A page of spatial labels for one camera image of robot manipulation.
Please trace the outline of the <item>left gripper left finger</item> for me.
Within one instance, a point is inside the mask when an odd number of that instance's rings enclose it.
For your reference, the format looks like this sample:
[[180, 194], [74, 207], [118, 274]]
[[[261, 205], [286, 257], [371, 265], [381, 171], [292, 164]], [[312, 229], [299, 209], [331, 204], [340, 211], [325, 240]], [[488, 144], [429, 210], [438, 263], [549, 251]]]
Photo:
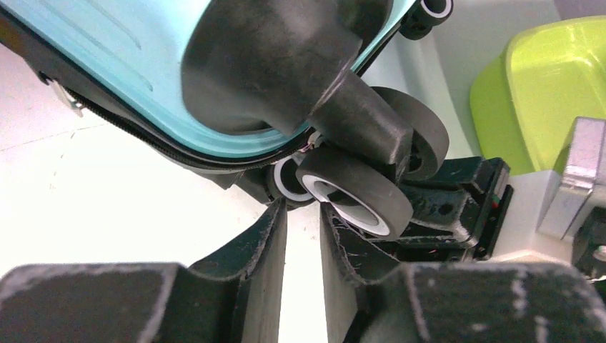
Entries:
[[29, 264], [1, 279], [3, 342], [276, 342], [287, 206], [189, 267]]

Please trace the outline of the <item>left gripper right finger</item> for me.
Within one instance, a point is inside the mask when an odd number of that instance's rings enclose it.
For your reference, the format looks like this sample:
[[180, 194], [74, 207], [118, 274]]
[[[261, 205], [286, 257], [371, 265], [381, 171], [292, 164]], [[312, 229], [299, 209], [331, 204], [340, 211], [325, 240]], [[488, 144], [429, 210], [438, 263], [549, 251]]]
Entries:
[[605, 305], [550, 263], [400, 262], [320, 206], [329, 342], [603, 342]]

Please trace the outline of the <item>pink teal cartoon suitcase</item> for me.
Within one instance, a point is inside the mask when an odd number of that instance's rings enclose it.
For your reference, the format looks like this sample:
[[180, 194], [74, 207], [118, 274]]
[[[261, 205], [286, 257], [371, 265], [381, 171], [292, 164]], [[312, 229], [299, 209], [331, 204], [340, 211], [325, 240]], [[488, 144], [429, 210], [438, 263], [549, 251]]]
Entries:
[[452, 1], [3, 1], [1, 43], [73, 112], [260, 202], [330, 203], [395, 240], [403, 181], [435, 175], [449, 137], [414, 97], [363, 73], [395, 34]]

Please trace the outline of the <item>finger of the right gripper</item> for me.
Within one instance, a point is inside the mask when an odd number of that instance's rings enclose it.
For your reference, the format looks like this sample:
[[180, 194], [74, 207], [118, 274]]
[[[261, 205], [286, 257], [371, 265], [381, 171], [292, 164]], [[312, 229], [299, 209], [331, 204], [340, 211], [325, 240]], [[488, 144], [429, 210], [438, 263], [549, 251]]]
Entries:
[[501, 158], [448, 159], [428, 180], [399, 184], [414, 209], [399, 238], [366, 238], [400, 261], [486, 261], [514, 192], [509, 176]]

